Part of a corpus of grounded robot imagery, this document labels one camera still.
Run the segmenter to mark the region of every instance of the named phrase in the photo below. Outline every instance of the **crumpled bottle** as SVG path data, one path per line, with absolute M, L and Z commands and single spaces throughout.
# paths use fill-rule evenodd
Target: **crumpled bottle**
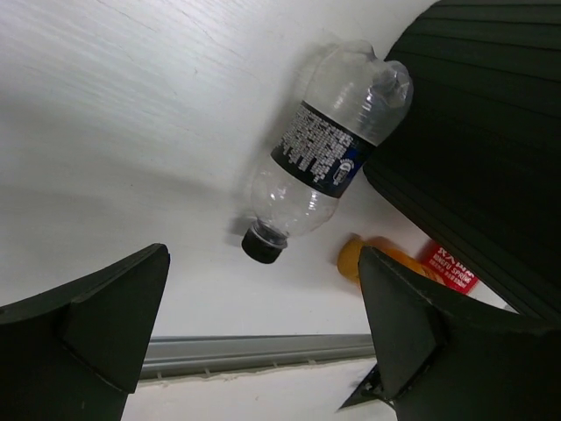
M 255 175 L 257 220 L 242 241 L 245 252 L 273 263 L 288 237 L 330 219 L 370 153 L 405 117 L 412 95 L 405 66 L 378 59 L 366 41 L 344 43 L 325 57 L 280 143 Z

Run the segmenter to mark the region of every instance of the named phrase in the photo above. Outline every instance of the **red packaging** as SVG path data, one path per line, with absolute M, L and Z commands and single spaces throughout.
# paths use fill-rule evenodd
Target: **red packaging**
M 467 295 L 479 281 L 472 271 L 434 241 L 425 248 L 419 261 L 440 275 L 447 287 L 462 294 Z

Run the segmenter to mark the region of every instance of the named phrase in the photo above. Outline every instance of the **gray metal strip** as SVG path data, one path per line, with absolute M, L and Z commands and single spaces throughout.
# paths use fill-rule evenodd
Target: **gray metal strip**
M 373 357 L 370 335 L 155 338 L 140 379 Z

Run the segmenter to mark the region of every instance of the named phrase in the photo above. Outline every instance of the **black bottle cap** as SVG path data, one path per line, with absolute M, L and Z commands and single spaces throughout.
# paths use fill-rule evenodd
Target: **black bottle cap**
M 271 243 L 264 241 L 250 228 L 245 233 L 244 239 L 242 239 L 242 248 L 252 259 L 259 263 L 270 264 L 281 255 L 284 246 L 277 247 L 271 245 Z

